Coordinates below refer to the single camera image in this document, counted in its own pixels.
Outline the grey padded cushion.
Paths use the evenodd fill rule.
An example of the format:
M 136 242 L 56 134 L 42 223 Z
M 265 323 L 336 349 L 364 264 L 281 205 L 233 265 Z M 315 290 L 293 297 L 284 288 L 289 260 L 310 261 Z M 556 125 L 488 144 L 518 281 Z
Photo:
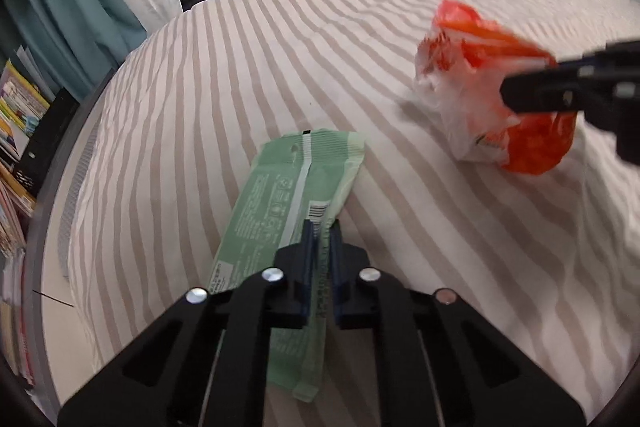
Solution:
M 100 122 L 97 121 L 85 139 L 78 140 L 82 149 L 72 165 L 73 176 L 72 179 L 70 179 L 70 188 L 68 189 L 65 199 L 60 229 L 58 230 L 58 261 L 60 262 L 62 277 L 64 277 L 66 281 L 70 280 L 68 258 L 70 257 L 70 240 L 72 239 L 73 223 L 76 216 L 78 200 L 80 199 L 81 187 L 84 185 L 90 161 L 96 148 L 99 124 Z

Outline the upright picture books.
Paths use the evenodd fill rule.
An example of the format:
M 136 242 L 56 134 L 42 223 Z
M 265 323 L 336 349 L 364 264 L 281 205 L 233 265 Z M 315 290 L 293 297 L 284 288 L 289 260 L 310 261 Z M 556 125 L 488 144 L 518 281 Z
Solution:
M 36 201 L 4 166 L 1 166 L 0 190 L 1 256 L 9 259 L 26 247 L 26 235 Z

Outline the grey bedside ledge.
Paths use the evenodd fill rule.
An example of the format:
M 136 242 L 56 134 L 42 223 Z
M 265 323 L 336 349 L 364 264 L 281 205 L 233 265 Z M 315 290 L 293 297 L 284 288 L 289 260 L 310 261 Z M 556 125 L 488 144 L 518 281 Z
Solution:
M 60 245 L 66 241 L 73 212 L 67 201 L 78 195 L 74 176 L 100 120 L 102 93 L 113 75 L 108 72 L 84 101 L 57 109 L 52 129 L 41 133 L 53 142 L 36 148 L 46 156 L 27 234 L 23 310 L 35 376 L 30 397 L 51 423 L 92 375 L 91 349 L 62 268 Z

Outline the orange white plastic bag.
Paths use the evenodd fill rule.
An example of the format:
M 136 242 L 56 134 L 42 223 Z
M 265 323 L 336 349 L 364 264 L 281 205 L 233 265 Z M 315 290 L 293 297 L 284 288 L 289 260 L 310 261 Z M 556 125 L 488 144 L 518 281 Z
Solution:
M 472 6 L 444 0 L 416 51 L 413 89 L 455 158 L 540 176 L 572 147 L 577 115 L 515 114 L 503 103 L 500 87 L 511 74 L 555 63 L 550 52 Z

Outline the teal left curtain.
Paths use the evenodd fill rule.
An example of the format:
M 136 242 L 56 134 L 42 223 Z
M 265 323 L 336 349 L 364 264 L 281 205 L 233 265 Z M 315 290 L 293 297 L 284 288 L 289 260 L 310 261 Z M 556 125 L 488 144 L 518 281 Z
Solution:
M 146 39 L 124 0 L 1 0 L 1 26 L 17 31 L 52 92 L 65 89 L 77 101 Z

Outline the black book holder with books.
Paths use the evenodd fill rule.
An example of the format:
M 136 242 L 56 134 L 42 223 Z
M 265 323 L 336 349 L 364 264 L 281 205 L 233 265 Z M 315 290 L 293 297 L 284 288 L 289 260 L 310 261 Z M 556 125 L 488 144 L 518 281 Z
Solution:
M 12 56 L 1 69 L 1 167 L 36 197 L 79 103 L 62 88 L 43 93 Z

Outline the grey striped white duvet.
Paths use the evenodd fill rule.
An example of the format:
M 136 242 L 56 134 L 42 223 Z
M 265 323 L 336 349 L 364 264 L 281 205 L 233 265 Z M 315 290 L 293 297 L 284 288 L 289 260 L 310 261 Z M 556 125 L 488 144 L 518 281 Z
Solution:
M 596 417 L 639 354 L 639 171 L 578 124 L 540 176 L 455 158 L 414 91 L 445 0 L 208 0 L 104 94 L 68 278 L 100 369 L 186 291 L 225 291 L 340 222 L 448 286 Z M 454 0 L 559 58 L 639 35 L 636 0 Z

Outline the green wet wipes pack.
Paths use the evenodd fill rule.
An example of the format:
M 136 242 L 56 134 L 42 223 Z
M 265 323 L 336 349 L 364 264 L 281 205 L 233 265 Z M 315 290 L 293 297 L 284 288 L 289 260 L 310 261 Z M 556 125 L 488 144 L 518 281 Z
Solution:
M 319 129 L 282 136 L 262 147 L 232 210 L 208 288 L 221 293 L 271 267 L 279 248 L 314 226 L 316 252 L 309 323 L 271 334 L 268 379 L 306 403 L 322 382 L 329 301 L 329 229 L 342 211 L 363 162 L 357 132 Z

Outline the stack of flat books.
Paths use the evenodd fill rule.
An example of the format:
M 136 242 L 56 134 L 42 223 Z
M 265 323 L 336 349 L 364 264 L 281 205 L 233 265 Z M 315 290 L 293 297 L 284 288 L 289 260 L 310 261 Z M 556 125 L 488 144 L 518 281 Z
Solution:
M 24 247 L 4 259 L 1 272 L 1 351 L 12 373 L 27 391 L 35 387 L 24 313 Z

